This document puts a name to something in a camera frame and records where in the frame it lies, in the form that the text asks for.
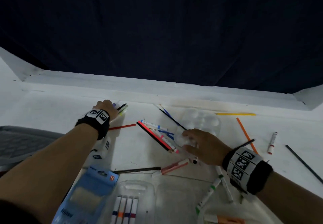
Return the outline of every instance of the blue marker package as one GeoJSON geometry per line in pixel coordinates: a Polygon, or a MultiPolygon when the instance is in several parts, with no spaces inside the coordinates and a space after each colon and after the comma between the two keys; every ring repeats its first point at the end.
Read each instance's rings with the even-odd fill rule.
{"type": "Polygon", "coordinates": [[[59,206],[52,224],[95,224],[119,175],[90,166],[59,206]]]}

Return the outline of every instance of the yellow pencil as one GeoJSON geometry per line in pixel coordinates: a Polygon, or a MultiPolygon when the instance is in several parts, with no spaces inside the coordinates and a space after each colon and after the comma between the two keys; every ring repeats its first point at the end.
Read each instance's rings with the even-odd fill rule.
{"type": "Polygon", "coordinates": [[[256,116],[255,113],[248,113],[248,112],[240,112],[240,113],[217,112],[216,115],[245,115],[245,116],[256,116]]]}

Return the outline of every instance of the sleeve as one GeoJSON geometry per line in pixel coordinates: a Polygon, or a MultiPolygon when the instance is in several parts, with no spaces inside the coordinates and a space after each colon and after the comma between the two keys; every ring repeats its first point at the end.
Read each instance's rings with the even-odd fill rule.
{"type": "Polygon", "coordinates": [[[4,200],[0,200],[0,215],[6,216],[8,223],[41,224],[32,214],[4,200]]]}

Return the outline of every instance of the wrist strap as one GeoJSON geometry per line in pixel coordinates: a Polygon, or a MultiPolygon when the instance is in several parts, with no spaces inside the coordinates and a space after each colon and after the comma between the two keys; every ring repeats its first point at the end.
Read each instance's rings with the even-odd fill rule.
{"type": "Polygon", "coordinates": [[[229,152],[222,162],[235,186],[239,190],[253,195],[260,192],[273,168],[262,157],[246,147],[229,152]]]}
{"type": "Polygon", "coordinates": [[[84,114],[75,124],[88,124],[95,128],[98,133],[98,140],[101,140],[107,135],[107,131],[110,127],[110,116],[107,111],[102,109],[93,108],[91,111],[84,114]]]}

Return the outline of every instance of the black backdrop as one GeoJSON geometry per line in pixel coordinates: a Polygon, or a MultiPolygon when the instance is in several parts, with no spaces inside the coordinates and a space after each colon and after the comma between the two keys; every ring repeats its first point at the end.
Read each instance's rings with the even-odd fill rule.
{"type": "Polygon", "coordinates": [[[323,83],[323,0],[0,0],[44,69],[293,93],[323,83]]]}

